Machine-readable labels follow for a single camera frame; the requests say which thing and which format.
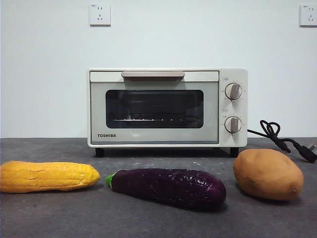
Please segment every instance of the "green stem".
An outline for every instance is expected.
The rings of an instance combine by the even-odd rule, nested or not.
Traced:
[[[112,189],[112,184],[111,184],[111,182],[112,182],[112,177],[113,177],[115,174],[116,174],[116,172],[115,172],[114,174],[112,174],[112,175],[107,176],[107,178],[106,178],[106,183],[107,183],[107,185],[109,185],[109,186],[111,187],[111,189]]]

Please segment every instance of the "oven handle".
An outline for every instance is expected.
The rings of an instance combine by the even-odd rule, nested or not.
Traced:
[[[185,73],[182,71],[125,71],[121,73],[121,76],[130,80],[177,80],[182,79],[185,76]]]

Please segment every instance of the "wall outlet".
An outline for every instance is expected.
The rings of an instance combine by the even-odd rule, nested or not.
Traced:
[[[317,26],[317,5],[300,6],[300,26]]]
[[[89,9],[90,26],[110,26],[111,6],[110,4],[91,4]]]

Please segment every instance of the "toshiba logo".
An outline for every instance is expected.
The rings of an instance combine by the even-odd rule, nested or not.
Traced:
[[[116,137],[115,134],[97,134],[98,137]]]

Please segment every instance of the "white toaster oven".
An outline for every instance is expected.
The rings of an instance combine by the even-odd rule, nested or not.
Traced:
[[[247,144],[248,76],[242,68],[91,68],[88,145],[105,148]]]

